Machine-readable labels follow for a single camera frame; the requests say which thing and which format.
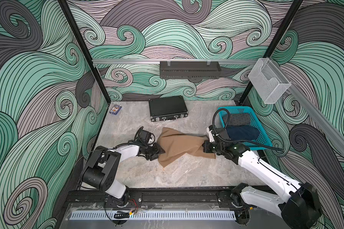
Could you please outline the dark blue denim skirt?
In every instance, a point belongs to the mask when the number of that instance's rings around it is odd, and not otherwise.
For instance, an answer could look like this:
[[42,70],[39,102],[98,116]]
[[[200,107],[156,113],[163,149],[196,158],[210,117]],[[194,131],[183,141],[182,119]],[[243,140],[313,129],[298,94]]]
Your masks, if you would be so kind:
[[227,126],[226,131],[231,140],[255,140],[260,131],[251,126]]

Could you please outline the tan brown skirt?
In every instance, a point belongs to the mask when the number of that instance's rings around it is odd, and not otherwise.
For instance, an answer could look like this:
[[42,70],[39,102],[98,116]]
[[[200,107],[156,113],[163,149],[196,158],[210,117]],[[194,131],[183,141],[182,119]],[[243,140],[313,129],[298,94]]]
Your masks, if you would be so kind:
[[175,129],[163,127],[157,143],[165,153],[159,155],[158,161],[165,168],[185,154],[215,159],[215,154],[203,152],[203,143],[206,140],[206,136],[187,135]]

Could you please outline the grey polka dot skirt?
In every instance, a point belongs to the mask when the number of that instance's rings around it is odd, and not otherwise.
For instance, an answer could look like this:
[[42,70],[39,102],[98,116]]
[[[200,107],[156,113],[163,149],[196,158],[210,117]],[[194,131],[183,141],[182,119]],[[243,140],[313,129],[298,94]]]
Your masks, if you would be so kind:
[[250,124],[249,113],[225,114],[222,119],[224,124],[228,126],[246,126]]

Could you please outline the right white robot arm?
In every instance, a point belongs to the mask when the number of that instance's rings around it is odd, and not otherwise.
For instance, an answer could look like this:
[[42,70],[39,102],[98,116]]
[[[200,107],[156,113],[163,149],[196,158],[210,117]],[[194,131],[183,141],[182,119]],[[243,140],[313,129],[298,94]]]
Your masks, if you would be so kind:
[[268,193],[241,183],[230,194],[235,207],[244,211],[248,207],[259,207],[281,217],[292,229],[309,229],[322,216],[318,191],[312,184],[301,183],[279,172],[242,143],[228,142],[213,131],[208,132],[208,137],[203,143],[205,153],[224,156],[273,190]]

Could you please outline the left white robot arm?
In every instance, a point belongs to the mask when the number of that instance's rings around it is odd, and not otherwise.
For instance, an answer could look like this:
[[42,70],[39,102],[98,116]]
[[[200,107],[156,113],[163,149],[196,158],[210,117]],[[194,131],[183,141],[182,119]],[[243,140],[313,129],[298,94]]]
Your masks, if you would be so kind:
[[119,164],[138,156],[154,161],[164,153],[165,150],[156,142],[155,135],[140,127],[134,139],[113,148],[99,146],[91,152],[81,172],[81,181],[105,192],[117,205],[125,206],[129,202],[129,188],[116,180]]

